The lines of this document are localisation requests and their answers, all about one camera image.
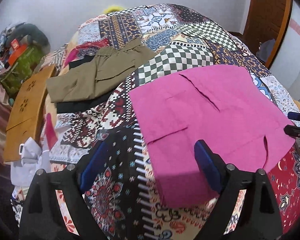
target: door frame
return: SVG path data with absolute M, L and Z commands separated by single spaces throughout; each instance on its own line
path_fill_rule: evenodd
M 243 31 L 243 38 L 245 37 L 245 35 L 247 34 L 247 30 L 248 27 L 250 25 L 250 19 L 251 17 L 249 17 L 252 13 L 252 8 L 254 5 L 254 1 L 255 0 L 250 0 L 250 6 L 249 6 L 249 12 L 248 12 L 248 17 L 247 17 L 247 22 Z M 291 12 L 292 12 L 292 2 L 293 0 L 286 0 L 286 7 L 284 10 L 284 15 L 283 15 L 283 19 L 282 19 L 282 23 L 281 23 L 281 27 L 278 33 L 278 37 L 274 43 L 274 47 L 271 51 L 270 56 L 268 57 L 267 62 L 265 63 L 265 66 L 267 69 L 269 69 L 272 65 L 272 63 L 274 62 L 275 57 L 277 56 L 279 49 L 281 47 L 281 44 L 283 42 L 284 36 L 287 32 L 288 26 L 289 26 L 289 22 L 290 22 L 290 16 L 291 16 Z
M 275 57 L 277 56 L 279 49 L 282 45 L 283 39 L 286 35 L 287 29 L 289 27 L 291 12 L 292 12 L 292 4 L 293 4 L 293 0 L 286 1 L 286 8 L 284 10 L 284 15 L 283 15 L 282 24 L 281 24 L 281 27 L 280 27 L 280 30 L 278 33 L 278 37 L 275 40 L 271 54 L 268 57 L 267 62 L 265 63 L 265 66 L 267 69 L 271 68 L 271 65 L 274 62 Z

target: patterned bedspread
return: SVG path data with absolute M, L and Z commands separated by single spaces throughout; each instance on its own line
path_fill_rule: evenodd
M 108 38 L 111 46 L 118 49 L 136 37 L 157 56 L 128 76 L 106 103 L 83 113 L 58 114 L 59 140 L 50 152 L 52 170 L 77 163 L 82 155 L 95 150 L 98 140 L 103 140 L 110 147 L 109 158 L 85 193 L 85 201 L 108 239 L 193 239 L 217 199 L 191 208 L 169 209 L 161 205 L 151 160 L 128 92 L 183 69 L 229 64 L 245 67 L 260 92 L 285 115 L 298 112 L 298 108 L 245 44 L 212 20 L 175 4 L 140 6 L 90 19 L 79 27 L 67 48 L 51 54 L 42 66 L 62 58 L 59 68 L 63 74 L 68 70 L 63 65 L 66 55 L 77 46 Z M 52 108 L 46 105 L 53 114 Z M 300 213 L 300 148 L 294 146 L 268 177 L 287 232 Z M 242 190 L 225 233 L 235 229 L 244 195 Z M 77 233 L 62 192 L 58 191 L 57 196 L 68 230 Z

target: olive green pants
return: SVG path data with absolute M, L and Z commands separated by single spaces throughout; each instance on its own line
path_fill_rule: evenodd
M 51 102 L 97 98 L 116 88 L 128 75 L 155 55 L 151 49 L 142 45 L 140 39 L 129 41 L 118 50 L 103 47 L 91 62 L 47 80 Z

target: checkered fabric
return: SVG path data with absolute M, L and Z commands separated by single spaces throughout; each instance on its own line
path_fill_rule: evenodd
M 200 24 L 189 24 L 175 27 L 174 29 L 190 37 L 197 37 L 216 42 L 229 50 L 238 50 L 235 43 L 226 34 L 225 30 L 214 22 L 207 21 Z
M 213 55 L 205 48 L 168 45 L 160 54 L 138 68 L 139 84 L 184 69 L 213 65 Z
M 130 9 L 122 10 L 122 11 L 107 13 L 106 15 L 113 16 L 113 15 L 123 14 L 123 13 L 132 13 L 132 12 L 138 11 L 140 9 L 144 9 L 144 8 L 146 8 L 146 6 L 138 6 L 138 7 L 135 7 L 135 8 L 130 8 Z

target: pink fabric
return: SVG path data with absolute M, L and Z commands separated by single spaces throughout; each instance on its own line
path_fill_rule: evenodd
M 109 46 L 109 39 L 104 38 L 100 41 L 94 41 L 94 42 L 86 42 L 82 45 L 76 46 L 69 55 L 67 56 L 65 60 L 65 66 L 69 64 L 69 62 L 74 61 L 77 58 L 77 54 L 79 53 L 79 49 L 89 49 L 89 48 L 102 48 Z
M 196 141 L 205 140 L 225 163 L 252 172 L 270 171 L 295 142 L 283 131 L 292 122 L 243 67 L 187 69 L 129 95 L 168 207 L 198 205 L 216 195 L 195 161 Z
M 50 113 L 47 113 L 47 115 L 46 115 L 46 130 L 45 130 L 45 133 L 46 133 L 46 137 L 47 137 L 48 148 L 49 148 L 49 150 L 51 150 L 52 147 L 58 141 L 58 137 L 56 136 L 56 132 L 53 128 Z

